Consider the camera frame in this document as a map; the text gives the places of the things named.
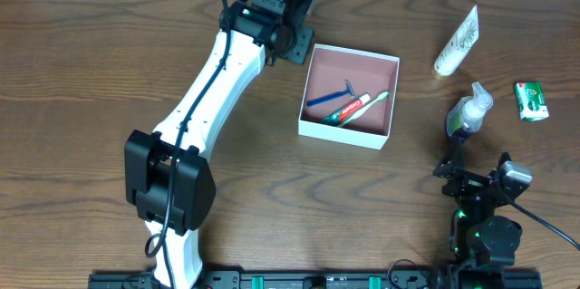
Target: clear plastic bottle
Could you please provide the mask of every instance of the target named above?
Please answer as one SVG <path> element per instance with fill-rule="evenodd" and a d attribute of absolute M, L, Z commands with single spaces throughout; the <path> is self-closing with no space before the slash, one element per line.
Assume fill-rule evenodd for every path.
<path fill-rule="evenodd" d="M 464 97 L 447 114 L 445 129 L 448 136 L 459 136 L 461 141 L 481 129 L 483 117 L 493 106 L 493 98 L 479 82 L 471 84 L 473 96 Z"/>

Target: white tube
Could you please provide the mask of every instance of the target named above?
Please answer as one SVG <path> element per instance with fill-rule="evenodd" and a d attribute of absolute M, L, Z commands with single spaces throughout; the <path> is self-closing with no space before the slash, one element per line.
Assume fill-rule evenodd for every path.
<path fill-rule="evenodd" d="M 478 6 L 475 5 L 435 60 L 433 75 L 442 78 L 453 74 L 478 38 Z"/>

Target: blue razor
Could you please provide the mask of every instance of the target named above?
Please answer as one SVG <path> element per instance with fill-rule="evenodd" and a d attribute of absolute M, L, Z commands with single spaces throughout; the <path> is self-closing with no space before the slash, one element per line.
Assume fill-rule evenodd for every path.
<path fill-rule="evenodd" d="M 318 99 L 313 99 L 313 100 L 307 101 L 306 102 L 306 107 L 312 107 L 312 106 L 314 106 L 316 104 L 320 104 L 320 103 L 323 103 L 323 102 L 327 102 L 327 101 L 330 101 L 330 100 L 334 100 L 334 99 L 340 98 L 340 97 L 342 97 L 342 96 L 344 96 L 346 94 L 350 94 L 351 97 L 354 98 L 353 87 L 351 86 L 351 83 L 348 82 L 348 80 L 346 80 L 346 90 L 341 91 L 341 92 L 334 92 L 332 94 L 325 95 L 324 97 L 320 97 Z"/>

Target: printed label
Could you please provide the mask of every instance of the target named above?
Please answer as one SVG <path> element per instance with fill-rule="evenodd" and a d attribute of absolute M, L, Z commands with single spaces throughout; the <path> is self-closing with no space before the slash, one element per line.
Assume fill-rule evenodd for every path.
<path fill-rule="evenodd" d="M 455 130 L 458 130 L 461 128 L 461 109 L 457 110 L 457 112 L 455 112 L 455 114 L 449 118 L 449 135 L 453 135 L 453 133 L 455 132 Z"/>
<path fill-rule="evenodd" d="M 352 115 L 355 111 L 362 108 L 363 105 L 363 101 L 360 99 L 349 103 L 346 107 L 343 108 L 343 111 L 341 111 L 341 116 L 339 117 L 338 122 L 343 122 L 346 120 L 346 118 Z"/>

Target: green connector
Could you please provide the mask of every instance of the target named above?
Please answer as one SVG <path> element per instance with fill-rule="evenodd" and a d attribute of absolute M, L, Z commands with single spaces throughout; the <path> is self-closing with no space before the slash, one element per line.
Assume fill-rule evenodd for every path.
<path fill-rule="evenodd" d="M 381 278 L 378 276 L 369 276 L 369 289 L 381 289 Z"/>
<path fill-rule="evenodd" d="M 252 289 L 264 289 L 264 278 L 261 276 L 253 276 Z"/>

